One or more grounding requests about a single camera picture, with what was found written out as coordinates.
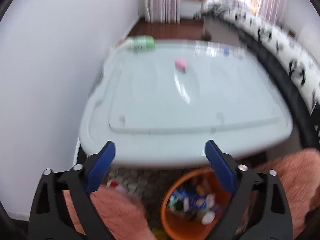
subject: blue gripper pad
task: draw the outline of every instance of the blue gripper pad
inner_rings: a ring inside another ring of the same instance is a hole
[[[85,188],[87,194],[97,191],[103,179],[107,175],[108,169],[116,156],[115,144],[109,141],[98,154],[101,153],[102,155],[87,174],[87,185]]]
[[[214,170],[223,190],[233,195],[236,191],[235,178],[229,166],[220,154],[220,149],[208,141],[205,144],[205,155]]]

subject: pink object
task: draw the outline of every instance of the pink object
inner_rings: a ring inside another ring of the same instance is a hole
[[[76,231],[85,234],[70,192],[64,190],[63,195]],[[101,186],[92,192],[90,199],[116,240],[156,240],[148,228],[143,205],[137,197]]]
[[[183,59],[176,60],[176,69],[178,69],[182,72],[186,72],[186,67],[187,67],[187,64]]]

